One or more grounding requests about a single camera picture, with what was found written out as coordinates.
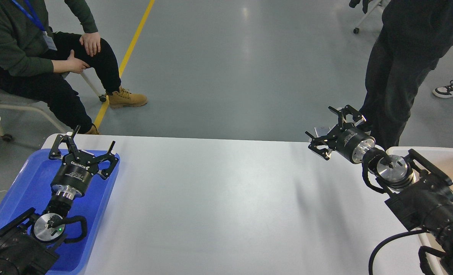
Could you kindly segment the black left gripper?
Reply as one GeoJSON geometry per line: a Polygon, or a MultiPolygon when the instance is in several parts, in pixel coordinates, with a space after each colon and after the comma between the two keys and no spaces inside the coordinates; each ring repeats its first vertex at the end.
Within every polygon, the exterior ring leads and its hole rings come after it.
{"type": "Polygon", "coordinates": [[[76,157],[74,153],[78,151],[78,148],[74,142],[74,137],[79,130],[80,127],[77,126],[70,134],[57,134],[49,152],[50,160],[62,160],[62,165],[51,182],[52,193],[69,199],[85,196],[95,174],[103,180],[108,179],[119,162],[119,159],[113,153],[115,141],[111,142],[109,150],[105,154],[95,157],[94,160],[92,154],[76,157]],[[59,149],[61,143],[66,144],[67,155],[62,155],[59,149]],[[99,169],[99,164],[103,162],[109,162],[109,166],[105,169],[99,169]]]}

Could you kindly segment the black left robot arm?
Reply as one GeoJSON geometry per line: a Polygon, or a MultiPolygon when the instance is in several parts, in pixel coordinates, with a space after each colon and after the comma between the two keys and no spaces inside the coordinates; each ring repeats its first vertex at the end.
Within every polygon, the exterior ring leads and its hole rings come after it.
{"type": "Polygon", "coordinates": [[[33,153],[0,204],[0,275],[79,275],[118,175],[113,141],[85,151],[76,133],[33,153]]]}

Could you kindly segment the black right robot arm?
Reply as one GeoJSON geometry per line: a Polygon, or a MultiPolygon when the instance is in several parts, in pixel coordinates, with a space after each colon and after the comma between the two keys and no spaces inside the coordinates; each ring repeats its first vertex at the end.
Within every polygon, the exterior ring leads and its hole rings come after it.
{"type": "Polygon", "coordinates": [[[372,251],[368,273],[373,274],[373,264],[380,249],[393,240],[411,235],[430,233],[441,250],[421,246],[418,251],[420,269],[425,275],[434,272],[427,255],[440,259],[444,270],[453,275],[453,181],[441,169],[410,149],[405,156],[390,155],[376,146],[375,138],[359,126],[365,117],[350,105],[329,107],[338,122],[324,135],[305,132],[310,138],[308,148],[329,160],[333,151],[353,164],[362,165],[362,178],[370,189],[387,194],[387,207],[406,228],[381,241],[372,251]]]}

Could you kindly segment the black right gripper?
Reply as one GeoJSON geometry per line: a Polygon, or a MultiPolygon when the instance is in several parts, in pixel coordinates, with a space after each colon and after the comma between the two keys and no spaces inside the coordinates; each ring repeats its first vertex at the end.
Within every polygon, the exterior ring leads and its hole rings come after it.
{"type": "Polygon", "coordinates": [[[315,137],[305,131],[310,137],[308,148],[324,160],[329,160],[335,151],[353,164],[361,163],[364,155],[375,147],[375,139],[356,128],[366,123],[366,118],[350,105],[341,108],[329,106],[329,110],[337,115],[337,124],[324,136],[315,137]]]}

